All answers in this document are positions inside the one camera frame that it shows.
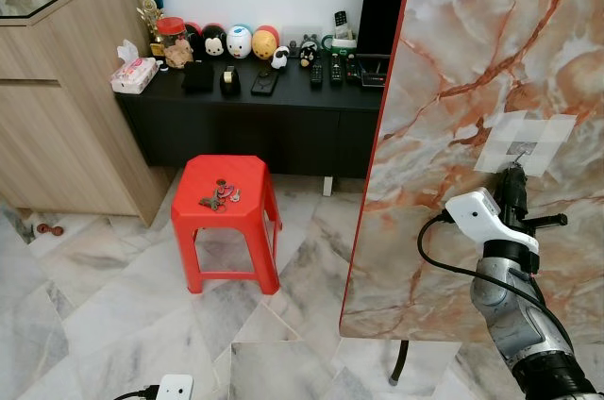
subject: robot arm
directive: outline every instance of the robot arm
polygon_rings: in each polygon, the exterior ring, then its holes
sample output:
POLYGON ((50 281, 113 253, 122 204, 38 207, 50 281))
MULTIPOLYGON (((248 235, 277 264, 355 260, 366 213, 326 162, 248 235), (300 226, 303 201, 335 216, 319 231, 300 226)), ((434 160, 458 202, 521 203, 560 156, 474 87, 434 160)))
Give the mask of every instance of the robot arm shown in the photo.
MULTIPOLYGON (((477 272, 543 304, 532 278, 539 268, 535 229, 566 225, 566 216, 525 220, 526 177, 522 167, 514 163, 502 176, 495 192, 497 201, 480 189, 453 197, 445 206, 460 230, 483 244, 477 272)), ((472 303, 484 316, 497 350, 528 400, 604 399, 585 378, 562 325, 545 304, 538 308, 534 302, 477 277, 471 289, 472 303)))

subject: red plastic stool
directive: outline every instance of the red plastic stool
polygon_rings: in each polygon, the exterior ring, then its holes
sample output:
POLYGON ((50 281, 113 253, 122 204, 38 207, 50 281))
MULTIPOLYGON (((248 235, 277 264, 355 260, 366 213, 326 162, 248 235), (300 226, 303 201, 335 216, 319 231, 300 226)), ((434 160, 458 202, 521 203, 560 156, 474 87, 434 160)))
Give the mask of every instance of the red plastic stool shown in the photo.
POLYGON ((187 162, 172 202, 172 224, 180 247, 182 266, 191 293, 201 293, 204 279, 250 279, 260 283, 264 294, 279 289, 275 260, 277 232, 283 227, 268 168, 257 157, 200 155, 187 162), (202 197, 212 197, 216 181, 241 190, 239 202, 226 198, 224 212, 199 205, 202 197), (264 211, 275 223, 271 251, 264 211), (201 227, 236 228, 245 236, 254 273, 203 272, 199 268, 195 238, 201 227))

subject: table leg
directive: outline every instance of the table leg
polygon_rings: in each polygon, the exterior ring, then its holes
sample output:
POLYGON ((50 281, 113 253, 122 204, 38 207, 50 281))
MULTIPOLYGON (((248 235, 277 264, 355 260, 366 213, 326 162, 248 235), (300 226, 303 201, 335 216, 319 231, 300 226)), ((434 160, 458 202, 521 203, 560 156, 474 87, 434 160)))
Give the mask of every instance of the table leg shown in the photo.
POLYGON ((323 195, 325 197, 331 196, 331 187, 333 186, 333 176, 323 177, 323 195))
POLYGON ((398 350, 398 358, 396 359, 396 365, 394 366, 393 374, 390 375, 388 382, 391 386, 398 384, 398 378, 400 377, 403 367, 405 366, 405 360, 407 359, 407 351, 409 350, 409 341, 400 341, 400 349, 398 350))

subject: wooden cabinet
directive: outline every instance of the wooden cabinet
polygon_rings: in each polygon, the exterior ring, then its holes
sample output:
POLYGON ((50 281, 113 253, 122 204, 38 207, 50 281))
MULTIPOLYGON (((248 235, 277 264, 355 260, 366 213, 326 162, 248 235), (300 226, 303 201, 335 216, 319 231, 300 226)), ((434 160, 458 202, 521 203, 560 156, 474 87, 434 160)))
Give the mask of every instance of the wooden cabinet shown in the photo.
POLYGON ((153 220, 171 172, 145 164, 109 84, 123 39, 147 53, 137 4, 55 0, 0 17, 0 196, 14 207, 153 220))

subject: floor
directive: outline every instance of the floor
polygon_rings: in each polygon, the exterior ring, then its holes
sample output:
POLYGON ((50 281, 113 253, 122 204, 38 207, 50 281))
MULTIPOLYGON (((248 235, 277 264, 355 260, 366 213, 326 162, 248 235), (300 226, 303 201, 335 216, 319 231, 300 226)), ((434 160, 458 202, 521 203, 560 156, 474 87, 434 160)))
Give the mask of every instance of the floor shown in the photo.
MULTIPOLYGON (((412 342, 394 388, 398 342, 339 336, 359 183, 323 197, 322 178, 275 176, 281 289, 264 296, 249 281, 188 293, 169 221, 177 181, 149 228, 94 215, 23 222, 0 207, 3 399, 110 400, 166 373, 193 375, 197 400, 523 398, 491 345, 412 342), (65 233, 40 235, 41 221, 65 233)), ((208 269, 250 263, 236 232, 208 230, 197 245, 208 269)), ((579 347, 600 389, 603 348, 579 347)))

